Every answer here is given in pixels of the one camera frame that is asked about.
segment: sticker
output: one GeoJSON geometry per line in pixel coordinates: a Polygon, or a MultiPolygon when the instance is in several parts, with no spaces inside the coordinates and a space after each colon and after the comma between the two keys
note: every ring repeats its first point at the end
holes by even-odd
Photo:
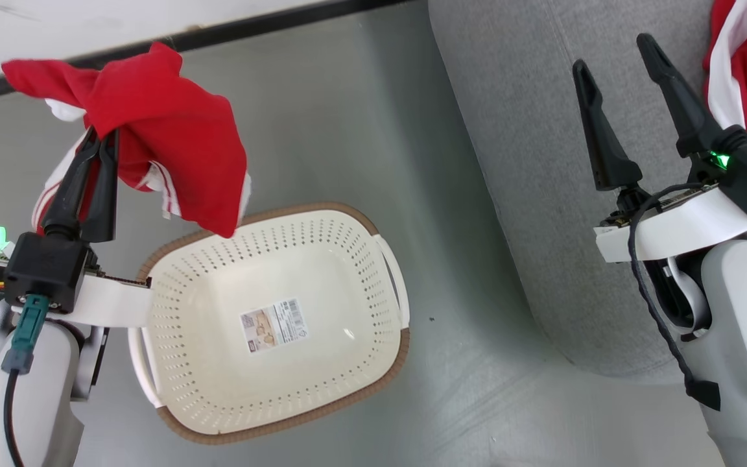
{"type": "Polygon", "coordinates": [[[310,335],[297,298],[244,313],[241,325],[251,354],[300,341],[310,335]]]}

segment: gray fabric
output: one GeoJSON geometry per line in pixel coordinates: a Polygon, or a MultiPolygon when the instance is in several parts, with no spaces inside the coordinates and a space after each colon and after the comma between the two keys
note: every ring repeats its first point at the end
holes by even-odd
{"type": "Polygon", "coordinates": [[[570,66],[589,64],[643,186],[684,181],[661,92],[635,36],[652,33],[702,83],[712,0],[431,0],[436,41],[532,313],[566,358],[605,376],[674,382],[628,265],[605,264],[592,227],[615,194],[593,189],[570,66]]]}

